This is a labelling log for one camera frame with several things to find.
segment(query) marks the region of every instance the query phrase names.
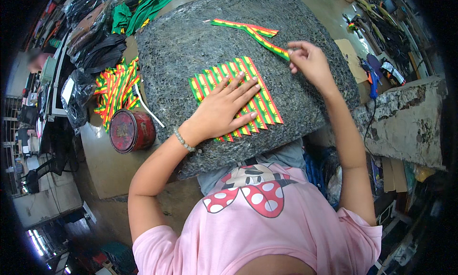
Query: rasta striped strip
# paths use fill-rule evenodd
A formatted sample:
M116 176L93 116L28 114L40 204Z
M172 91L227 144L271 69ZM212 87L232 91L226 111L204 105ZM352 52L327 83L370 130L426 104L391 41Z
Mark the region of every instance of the rasta striped strip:
M246 106L237 112L235 117L241 117L249 112L257 112L258 116L247 125L240 127L229 134L215 138L215 141L233 142L233 137L251 135L252 132L259 133L260 129L267 129L267 124L275 125L275 123L283 123L280 113L272 100L269 90L267 90L264 80L254 65L253 60L245 56L234 58L233 62L217 64L207 70L202 70L201 74L194 74L194 77L188 79L192 94L198 102L198 105L200 105L202 100L209 95L213 89L215 89L216 85L223 80L224 76L229 75L230 81L232 81L241 71L245 72L245 76L242 79L241 84L257 76L258 83L261 88L260 91L246 104Z
M130 64L125 59L116 68L107 68L96 78L97 88L94 94L98 95L97 107L94 112L102 118L105 131L108 133L111 118L122 108L134 109L140 107L140 99L135 96L135 84L140 83L137 75L138 57Z
M265 37L272 38L278 32L278 30L267 29L261 26L249 25L244 23L237 23L228 20L220 20L214 19L210 22L212 25L216 26L228 26L231 28L237 28L244 30L250 36L252 36L258 43L260 43L264 48L268 49L269 51L279 55L280 57L284 58L285 60L289 61L288 52L282 48L277 47L276 45L268 42Z

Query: glue gun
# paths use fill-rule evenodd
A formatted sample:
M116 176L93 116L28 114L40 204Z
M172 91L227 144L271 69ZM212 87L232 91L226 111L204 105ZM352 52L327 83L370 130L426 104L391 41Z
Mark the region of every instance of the glue gun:
M359 64L364 69L364 71L367 73L367 77L370 83L369 97L372 99L376 99L378 96L377 83L380 81L380 78L378 77L374 69L370 66L370 64L367 61L363 60L360 57L358 57L358 59L359 59Z

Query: cartoon mouse print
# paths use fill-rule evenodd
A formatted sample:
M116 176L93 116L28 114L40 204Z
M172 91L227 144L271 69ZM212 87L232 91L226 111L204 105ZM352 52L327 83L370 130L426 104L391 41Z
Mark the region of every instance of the cartoon mouse print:
M220 192L202 199L209 213L225 209L241 191L248 204L267 218L275 218L282 212L283 187L297 183L289 175L274 173L263 164L237 167L221 181L224 186Z

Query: woman's left hand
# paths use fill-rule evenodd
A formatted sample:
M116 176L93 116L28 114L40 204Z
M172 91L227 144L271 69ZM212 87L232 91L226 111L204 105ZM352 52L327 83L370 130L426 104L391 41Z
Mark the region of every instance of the woman's left hand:
M188 145L195 147L206 139L225 135L257 117L256 112L250 112L234 118L260 89L257 77L237 87L243 76L244 73L240 72L227 87L230 77L223 78L203 99L196 112L180 126L178 131Z

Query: gray speckled stone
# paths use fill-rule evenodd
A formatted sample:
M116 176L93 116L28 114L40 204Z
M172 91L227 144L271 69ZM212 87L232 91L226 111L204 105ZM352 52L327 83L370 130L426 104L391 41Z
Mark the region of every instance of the gray speckled stone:
M246 32L204 22L215 18L277 29L278 34L269 41L282 48L293 40L318 45L328 57L349 108L359 104L358 88L339 48L301 0L197 0L184 4L149 23L136 36L149 108L165 125L162 128L154 123L159 139L165 141L173 126L180 125L198 107L187 78L242 55L253 59L284 124L268 125L268 130L235 138L234 142L203 142L199 147L204 152L191 154L177 168L179 178L250 158L325 123L323 100L310 83L300 74L292 76L288 62Z

